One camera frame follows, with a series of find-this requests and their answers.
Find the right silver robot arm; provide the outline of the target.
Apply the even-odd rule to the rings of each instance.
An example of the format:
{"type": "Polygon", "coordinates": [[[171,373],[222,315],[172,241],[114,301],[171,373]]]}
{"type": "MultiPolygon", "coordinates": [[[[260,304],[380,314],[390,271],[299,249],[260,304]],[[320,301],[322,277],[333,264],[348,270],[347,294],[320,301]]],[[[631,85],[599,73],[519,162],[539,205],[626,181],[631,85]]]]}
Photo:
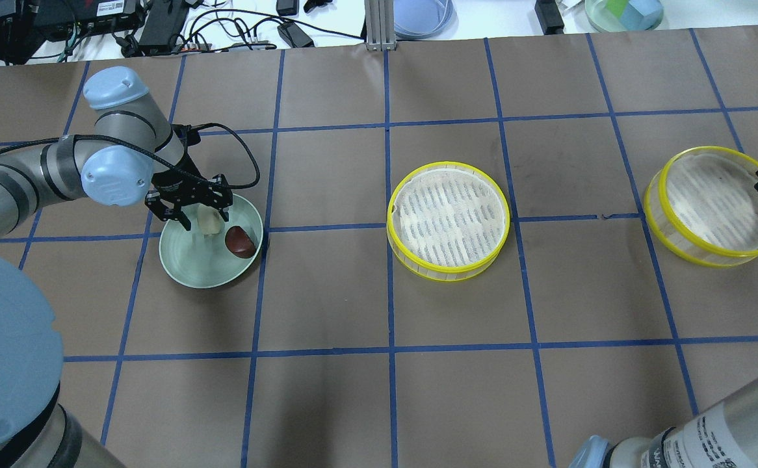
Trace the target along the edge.
{"type": "MultiPolygon", "coordinates": [[[[758,162],[742,152],[679,152],[650,181],[643,208],[659,242],[688,263],[729,268],[758,257],[758,162]]],[[[570,465],[758,467],[758,377],[652,438],[590,436],[570,465]]]]}

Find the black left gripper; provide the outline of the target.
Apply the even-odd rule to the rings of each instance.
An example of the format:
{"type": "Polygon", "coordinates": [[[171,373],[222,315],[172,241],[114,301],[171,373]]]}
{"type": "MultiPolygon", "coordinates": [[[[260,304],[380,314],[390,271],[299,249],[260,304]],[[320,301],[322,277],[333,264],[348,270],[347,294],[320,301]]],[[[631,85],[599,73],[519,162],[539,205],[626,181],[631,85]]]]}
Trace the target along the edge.
{"type": "Polygon", "coordinates": [[[233,205],[233,193],[227,188],[224,175],[203,178],[189,154],[174,166],[152,177],[153,188],[144,198],[148,210],[163,222],[177,222],[185,231],[191,231],[191,222],[183,208],[188,205],[206,205],[218,209],[225,223],[233,205]]]}

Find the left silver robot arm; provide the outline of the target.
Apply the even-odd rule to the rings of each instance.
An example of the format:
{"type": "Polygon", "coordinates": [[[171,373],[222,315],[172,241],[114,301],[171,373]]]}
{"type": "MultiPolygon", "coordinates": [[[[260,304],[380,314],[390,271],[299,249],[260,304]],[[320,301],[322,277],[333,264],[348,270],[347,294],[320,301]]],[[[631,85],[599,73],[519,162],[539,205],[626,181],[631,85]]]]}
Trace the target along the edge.
{"type": "MultiPolygon", "coordinates": [[[[85,65],[0,70],[0,142],[85,131],[85,65]]],[[[89,199],[35,211],[2,234],[0,258],[54,308],[63,337],[59,402],[129,467],[240,467],[248,356],[219,350],[244,275],[213,289],[163,270],[160,222],[144,207],[89,199]],[[219,306],[230,306],[220,310],[219,306]]]]}

